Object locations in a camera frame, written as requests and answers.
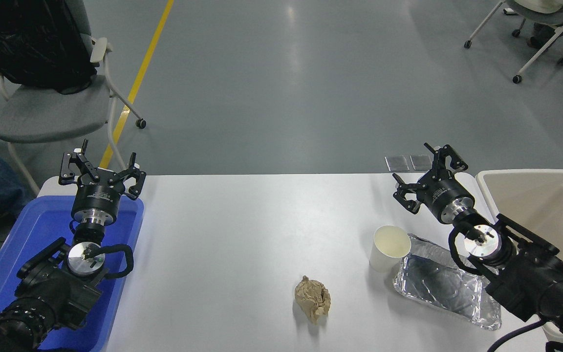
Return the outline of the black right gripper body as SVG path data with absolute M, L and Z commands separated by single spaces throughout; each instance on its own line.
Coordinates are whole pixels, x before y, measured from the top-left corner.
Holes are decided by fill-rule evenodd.
M 455 172 L 427 172 L 419 179 L 426 187 L 419 191 L 419 201 L 427 206 L 440 223 L 453 223 L 456 216 L 473 209 L 475 198 L 455 178 Z

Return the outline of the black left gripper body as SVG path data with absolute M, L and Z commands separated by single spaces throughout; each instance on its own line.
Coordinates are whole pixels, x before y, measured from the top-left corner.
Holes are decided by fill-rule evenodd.
M 112 170 L 98 170 L 100 176 L 99 181 L 92 179 L 91 175 L 86 173 L 78 177 L 77 193 L 72 205 L 72 214 L 81 216 L 83 211 L 90 209 L 102 210 L 110 216 L 116 216 L 119 210 L 119 201 L 124 185 L 117 183 L 113 187 L 108 183 L 109 179 L 114 179 L 116 172 Z

